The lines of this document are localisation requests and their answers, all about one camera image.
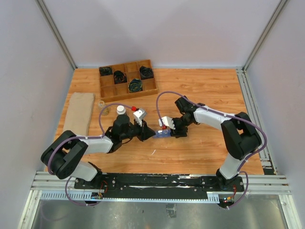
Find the blue weekly pill organizer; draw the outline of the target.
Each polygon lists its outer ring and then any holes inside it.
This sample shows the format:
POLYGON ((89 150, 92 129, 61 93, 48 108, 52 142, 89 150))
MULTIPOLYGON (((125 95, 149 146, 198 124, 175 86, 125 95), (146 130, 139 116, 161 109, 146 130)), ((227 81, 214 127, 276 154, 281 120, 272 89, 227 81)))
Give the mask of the blue weekly pill organizer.
POLYGON ((167 138, 171 137, 171 131, 168 129, 155 131, 153 138, 167 138))

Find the clear jar of yellow pills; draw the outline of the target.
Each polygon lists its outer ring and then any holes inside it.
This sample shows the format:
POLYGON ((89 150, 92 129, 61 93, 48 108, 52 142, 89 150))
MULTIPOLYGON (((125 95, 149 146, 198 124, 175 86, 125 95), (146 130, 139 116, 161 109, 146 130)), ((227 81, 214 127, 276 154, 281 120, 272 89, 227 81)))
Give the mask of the clear jar of yellow pills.
POLYGON ((99 108, 100 113, 101 113, 102 116, 107 116, 110 112, 109 107, 107 106, 107 104, 103 100, 100 100, 98 102, 98 108, 99 108))

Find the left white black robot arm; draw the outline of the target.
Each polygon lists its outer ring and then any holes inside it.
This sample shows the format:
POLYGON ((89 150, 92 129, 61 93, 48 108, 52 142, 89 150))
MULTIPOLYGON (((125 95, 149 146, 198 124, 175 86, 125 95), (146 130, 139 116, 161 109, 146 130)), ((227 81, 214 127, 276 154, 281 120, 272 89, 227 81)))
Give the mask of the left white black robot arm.
POLYGON ((64 131, 41 155, 41 162, 48 167, 48 172, 58 179, 75 177, 85 180, 93 189, 102 184, 99 168, 89 162, 82 162, 85 154, 113 153, 126 139, 138 138, 145 141, 156 135, 145 121, 141 124, 130 122, 129 116, 119 115, 105 135, 82 136, 70 130, 64 131))

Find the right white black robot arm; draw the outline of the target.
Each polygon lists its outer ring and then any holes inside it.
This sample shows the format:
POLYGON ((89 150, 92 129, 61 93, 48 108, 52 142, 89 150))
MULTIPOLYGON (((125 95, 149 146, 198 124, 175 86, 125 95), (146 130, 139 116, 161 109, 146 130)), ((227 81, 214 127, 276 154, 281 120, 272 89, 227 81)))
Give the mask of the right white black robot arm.
POLYGON ((222 166, 217 169, 213 184, 222 191, 228 190, 238 176, 242 161, 262 143, 248 114, 222 113, 204 104, 192 104, 183 97, 177 99, 175 105, 182 116, 169 119, 171 136, 187 137, 188 126, 191 124, 205 124, 222 131, 228 154, 222 166))

